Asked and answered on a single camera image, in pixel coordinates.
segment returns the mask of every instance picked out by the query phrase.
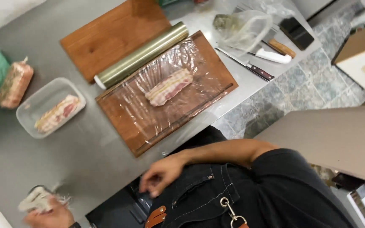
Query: knife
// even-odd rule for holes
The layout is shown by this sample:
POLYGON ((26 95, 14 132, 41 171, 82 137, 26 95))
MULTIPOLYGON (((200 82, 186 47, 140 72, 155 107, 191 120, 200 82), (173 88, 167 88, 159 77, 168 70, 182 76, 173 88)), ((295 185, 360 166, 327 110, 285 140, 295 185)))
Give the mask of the knife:
POLYGON ((260 44, 257 44, 254 49, 250 51, 250 53, 255 54, 257 57, 267 59, 273 62, 279 62, 287 64, 291 62, 292 57, 289 55, 281 55, 275 52, 267 52, 263 49, 263 47, 260 44))
POLYGON ((266 34, 266 36, 262 40, 277 52, 283 55, 289 55, 291 56, 291 58, 295 58, 297 54, 293 50, 291 50, 289 47, 285 46, 284 44, 281 44, 276 39, 274 39, 274 36, 278 31, 277 29, 279 30, 279 27, 273 24, 270 31, 266 34))
POLYGON ((232 60, 234 60, 235 62, 237 62, 238 64, 246 67, 248 70, 250 70, 251 72, 255 73, 257 76, 259 76, 260 78, 262 78, 265 81, 271 81, 273 80, 275 77, 271 76, 270 74, 268 74, 266 71, 258 68, 255 65, 252 65, 250 63, 244 64, 241 61, 239 61, 238 59, 236 59, 235 57, 233 57, 232 55, 230 55, 229 53, 227 53, 225 50, 222 50, 220 48, 215 48, 216 50, 224 53, 225 55, 227 55, 229 58, 231 58, 232 60))

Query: black shirt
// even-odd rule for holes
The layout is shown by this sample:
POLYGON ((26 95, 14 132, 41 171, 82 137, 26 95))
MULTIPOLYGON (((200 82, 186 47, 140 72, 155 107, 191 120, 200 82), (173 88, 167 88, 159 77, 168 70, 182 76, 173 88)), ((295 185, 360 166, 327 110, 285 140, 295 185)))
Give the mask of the black shirt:
MULTIPOLYGON (((250 228, 356 227, 330 188, 296 151, 272 150, 256 158, 251 170, 229 166, 228 172, 241 198, 233 210, 246 218, 250 228)), ((220 216, 182 227, 226 227, 229 222, 220 216)))

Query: hand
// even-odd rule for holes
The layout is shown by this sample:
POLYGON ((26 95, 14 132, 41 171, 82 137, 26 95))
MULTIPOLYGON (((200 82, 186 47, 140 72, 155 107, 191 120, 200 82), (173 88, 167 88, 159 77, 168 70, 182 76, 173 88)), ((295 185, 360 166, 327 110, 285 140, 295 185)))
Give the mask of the hand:
POLYGON ((150 196, 156 198, 181 175, 186 163, 183 151, 153 163, 150 169, 142 176, 139 191, 149 191, 150 196))
POLYGON ((49 203, 51 211, 39 213, 33 210, 23 220, 33 228, 69 228, 74 224, 73 214, 65 205, 58 202, 54 196, 51 196, 49 203))

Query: tiled floor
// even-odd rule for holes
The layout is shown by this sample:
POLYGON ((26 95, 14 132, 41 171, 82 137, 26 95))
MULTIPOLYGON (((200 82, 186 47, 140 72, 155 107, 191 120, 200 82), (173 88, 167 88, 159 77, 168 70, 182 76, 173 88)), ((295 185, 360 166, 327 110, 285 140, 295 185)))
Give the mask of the tiled floor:
POLYGON ((253 138, 290 111, 353 107, 365 101, 365 91, 331 65, 350 31, 361 4, 314 28, 322 48, 236 106, 212 126, 228 139, 253 138))

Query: stainless steel counter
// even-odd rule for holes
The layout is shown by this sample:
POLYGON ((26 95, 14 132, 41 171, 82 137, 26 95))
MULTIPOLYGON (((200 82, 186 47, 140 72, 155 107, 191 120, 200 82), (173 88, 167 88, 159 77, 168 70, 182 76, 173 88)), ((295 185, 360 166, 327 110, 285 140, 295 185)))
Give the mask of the stainless steel counter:
MULTIPOLYGON (((43 140, 33 139, 22 128, 14 110, 0 109, 0 210, 14 227, 23 226, 23 214, 17 206, 33 186, 64 184, 60 192, 73 196, 71 210, 76 218, 82 217, 138 177, 151 163, 173 151, 266 85, 257 76, 221 55, 239 88, 141 157, 134 158, 94 101, 102 90, 97 85, 87 84, 59 44, 61 38, 122 2, 47 1, 0 29, 0 48, 6 57, 22 60, 28 56, 29 63, 35 69, 25 99, 56 77, 66 77, 74 82, 87 99, 83 111, 43 140)), ((215 5, 201 9, 183 2, 167 7, 165 12, 172 24, 184 21, 190 34, 201 29, 215 45, 210 26, 213 17, 217 13, 232 12, 234 8, 222 5, 225 2, 215 0, 215 5)), ((296 18, 313 34, 298 11, 296 18)), ((292 47, 283 34, 278 34, 276 38, 292 47)), ((288 65, 255 57, 251 57, 251 63, 278 76, 319 47, 320 43, 316 41, 304 52, 295 49, 298 55, 288 65)))

